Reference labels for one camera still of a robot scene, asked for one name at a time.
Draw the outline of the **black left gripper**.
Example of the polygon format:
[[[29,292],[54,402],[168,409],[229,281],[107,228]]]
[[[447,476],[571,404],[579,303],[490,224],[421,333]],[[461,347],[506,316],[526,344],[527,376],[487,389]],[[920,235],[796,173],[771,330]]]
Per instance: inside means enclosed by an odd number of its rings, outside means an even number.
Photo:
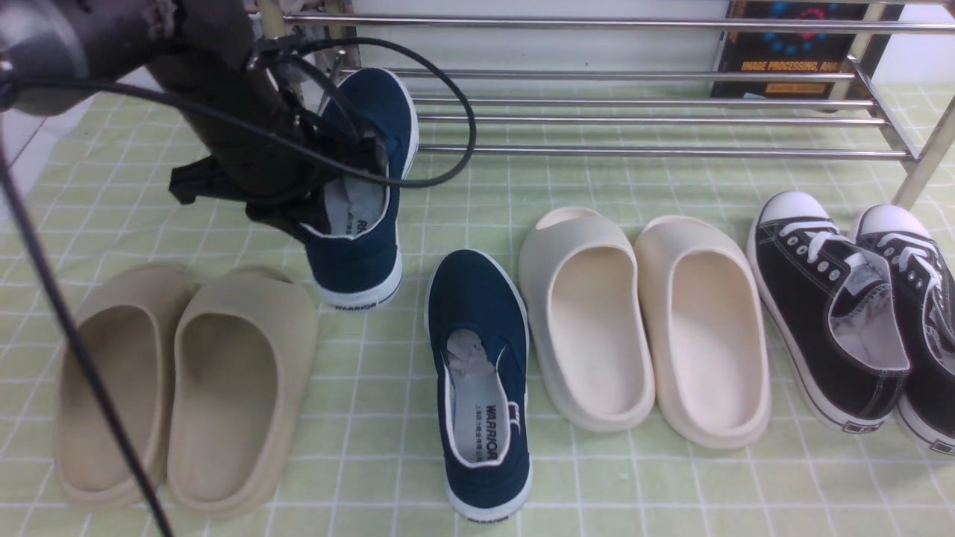
[[[295,96],[274,103],[179,98],[176,106],[210,152],[172,171],[169,190],[183,205],[243,203],[252,220],[300,239],[298,223],[328,223],[322,201],[335,181],[353,180],[355,170],[392,174],[392,140],[368,120],[353,125],[333,102],[324,113]]]

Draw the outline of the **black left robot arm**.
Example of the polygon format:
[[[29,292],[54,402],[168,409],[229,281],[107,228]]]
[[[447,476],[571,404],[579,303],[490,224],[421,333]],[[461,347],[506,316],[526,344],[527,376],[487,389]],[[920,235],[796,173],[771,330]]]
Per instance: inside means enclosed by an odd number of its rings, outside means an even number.
[[[290,232],[307,194],[361,173],[331,153],[345,131],[320,120],[308,134],[306,112],[249,67],[255,52],[239,1],[4,1],[2,109],[56,116],[144,68],[210,151],[173,171],[171,193],[238,201]]]

